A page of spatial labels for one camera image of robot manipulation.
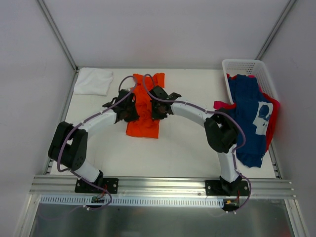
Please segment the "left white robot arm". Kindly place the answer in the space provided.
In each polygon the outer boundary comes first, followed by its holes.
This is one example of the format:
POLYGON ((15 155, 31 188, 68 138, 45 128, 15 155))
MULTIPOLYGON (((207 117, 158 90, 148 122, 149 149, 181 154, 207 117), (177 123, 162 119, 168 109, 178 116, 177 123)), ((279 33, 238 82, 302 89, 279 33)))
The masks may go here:
POLYGON ((126 89, 118 93, 118 97, 104 104, 100 111, 78 122, 63 121, 58 124, 48 150, 48 157, 66 170, 73 172, 86 181, 86 187, 93 193, 102 190, 103 172, 90 164, 87 159, 88 139, 103 128, 123 120, 132 122, 139 119, 136 110, 136 95, 126 89))

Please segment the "orange t shirt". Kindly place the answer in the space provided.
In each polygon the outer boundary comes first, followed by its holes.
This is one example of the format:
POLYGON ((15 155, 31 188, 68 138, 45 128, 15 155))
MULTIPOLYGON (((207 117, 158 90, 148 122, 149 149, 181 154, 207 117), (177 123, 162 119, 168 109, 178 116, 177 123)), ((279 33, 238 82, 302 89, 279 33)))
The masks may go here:
POLYGON ((137 82, 134 94, 139 119, 128 123, 126 134, 132 137, 158 139, 159 121, 152 119, 151 97, 144 88, 143 75, 134 74, 133 76, 137 82))

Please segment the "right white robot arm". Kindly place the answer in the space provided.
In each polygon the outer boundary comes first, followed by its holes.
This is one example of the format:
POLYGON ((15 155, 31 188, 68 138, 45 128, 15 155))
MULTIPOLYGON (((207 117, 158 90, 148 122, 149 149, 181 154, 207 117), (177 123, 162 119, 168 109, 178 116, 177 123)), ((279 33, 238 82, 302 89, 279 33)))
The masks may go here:
POLYGON ((233 154, 240 132, 238 124, 225 110, 208 111, 201 106, 182 101, 180 94, 173 92, 168 95, 160 86, 151 89, 149 96, 153 119, 161 120, 168 115, 176 115, 204 128, 209 146, 218 154, 222 192, 229 196, 237 192, 242 180, 233 154))

